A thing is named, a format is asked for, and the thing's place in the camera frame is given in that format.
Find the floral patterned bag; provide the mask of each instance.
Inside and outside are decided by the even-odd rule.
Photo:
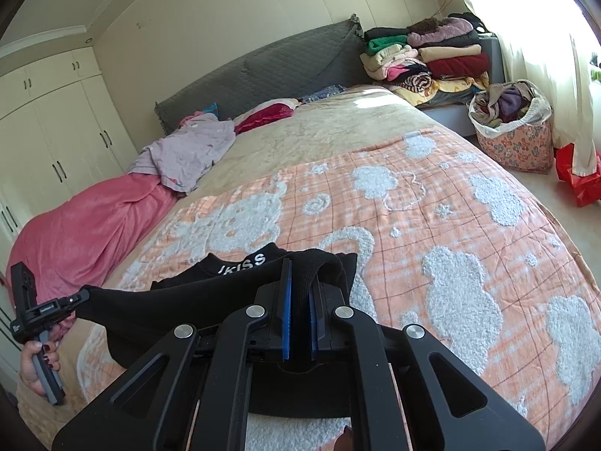
[[[530,173],[547,173],[553,166],[553,142],[549,118],[551,105],[535,84],[527,80],[535,98],[522,119],[496,128],[480,124],[472,117],[476,97],[470,104],[471,122],[476,128],[483,152],[505,168]]]

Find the metal pivot bolt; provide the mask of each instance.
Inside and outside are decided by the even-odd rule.
[[[261,306],[250,306],[246,309],[246,315],[256,319],[257,317],[262,317],[265,313],[265,309]]]
[[[334,311],[334,313],[341,319],[350,319],[355,312],[353,312],[353,309],[351,309],[351,307],[340,306]]]
[[[194,329],[192,329],[191,325],[181,324],[178,325],[173,331],[175,337],[179,339],[185,339],[186,337],[190,337],[194,333]]]
[[[405,329],[407,335],[413,339],[421,339],[426,334],[426,331],[421,325],[412,324]]]

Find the floor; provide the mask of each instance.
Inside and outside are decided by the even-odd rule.
[[[479,145],[476,136],[467,139],[475,146]],[[560,221],[582,253],[597,284],[601,283],[601,201],[577,207],[572,190],[559,181],[555,168],[546,175],[508,171]]]

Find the dark red folded blanket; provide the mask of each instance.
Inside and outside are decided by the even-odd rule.
[[[461,56],[459,58],[437,59],[428,63],[432,78],[477,77],[491,67],[486,53],[477,56]]]

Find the bed headboard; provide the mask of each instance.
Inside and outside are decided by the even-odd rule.
[[[221,119],[274,98],[301,97],[329,85],[368,84],[358,59],[365,49],[359,18],[326,25],[265,45],[206,74],[157,103],[165,134],[217,102]]]

